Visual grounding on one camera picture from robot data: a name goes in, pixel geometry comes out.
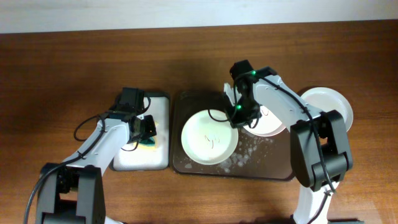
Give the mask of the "green and yellow sponge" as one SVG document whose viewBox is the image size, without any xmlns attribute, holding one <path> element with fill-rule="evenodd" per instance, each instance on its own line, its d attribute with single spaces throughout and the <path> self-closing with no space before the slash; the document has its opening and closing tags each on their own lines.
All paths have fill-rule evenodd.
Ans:
<svg viewBox="0 0 398 224">
<path fill-rule="evenodd" d="M 142 120 L 139 126 L 139 139 L 134 149 L 154 149 L 156 147 L 156 135 L 158 122 Z"/>
</svg>

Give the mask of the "pale grey plate front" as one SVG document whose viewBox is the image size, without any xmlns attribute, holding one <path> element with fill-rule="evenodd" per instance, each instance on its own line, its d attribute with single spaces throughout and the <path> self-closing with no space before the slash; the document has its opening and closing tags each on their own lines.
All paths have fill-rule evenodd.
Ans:
<svg viewBox="0 0 398 224">
<path fill-rule="evenodd" d="M 349 101 L 338 91 L 327 87 L 315 87 L 304 92 L 301 98 L 325 112 L 337 110 L 344 119 L 346 130 L 349 131 L 352 127 L 353 109 Z"/>
</svg>

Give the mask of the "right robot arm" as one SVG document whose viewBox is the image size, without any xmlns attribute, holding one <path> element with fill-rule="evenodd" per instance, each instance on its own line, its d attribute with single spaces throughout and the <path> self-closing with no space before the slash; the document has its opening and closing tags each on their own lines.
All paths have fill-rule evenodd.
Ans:
<svg viewBox="0 0 398 224">
<path fill-rule="evenodd" d="M 224 111 L 232 128 L 254 128 L 265 106 L 290 133 L 290 165 L 300 183 L 292 223 L 328 223 L 328 207 L 338 184 L 353 168 L 346 125 L 337 110 L 325 112 L 292 91 L 270 67 L 248 60 L 233 64 L 233 84 L 224 86 Z"/>
</svg>

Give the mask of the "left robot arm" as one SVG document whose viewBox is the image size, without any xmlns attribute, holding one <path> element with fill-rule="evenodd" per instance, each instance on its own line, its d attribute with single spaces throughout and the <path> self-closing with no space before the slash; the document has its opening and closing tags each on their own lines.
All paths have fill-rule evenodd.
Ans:
<svg viewBox="0 0 398 224">
<path fill-rule="evenodd" d="M 123 146 L 157 134 L 144 90 L 123 88 L 114 105 L 94 119 L 93 133 L 61 163 L 47 163 L 29 197 L 24 222 L 37 199 L 36 223 L 114 223 L 106 214 L 103 174 Z"/>
</svg>

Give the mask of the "white plate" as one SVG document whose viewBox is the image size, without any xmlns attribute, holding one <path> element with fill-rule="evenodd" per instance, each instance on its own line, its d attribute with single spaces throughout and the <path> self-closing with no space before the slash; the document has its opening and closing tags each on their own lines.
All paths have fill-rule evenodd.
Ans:
<svg viewBox="0 0 398 224">
<path fill-rule="evenodd" d="M 261 117 L 255 128 L 248 125 L 244 127 L 246 131 L 256 136 L 270 137 L 281 133 L 285 126 L 282 122 L 265 106 L 260 107 Z"/>
<path fill-rule="evenodd" d="M 219 110 L 202 110 L 183 125 L 181 143 L 186 155 L 202 165 L 215 165 L 227 160 L 239 140 L 237 129 L 225 121 Z"/>
</svg>

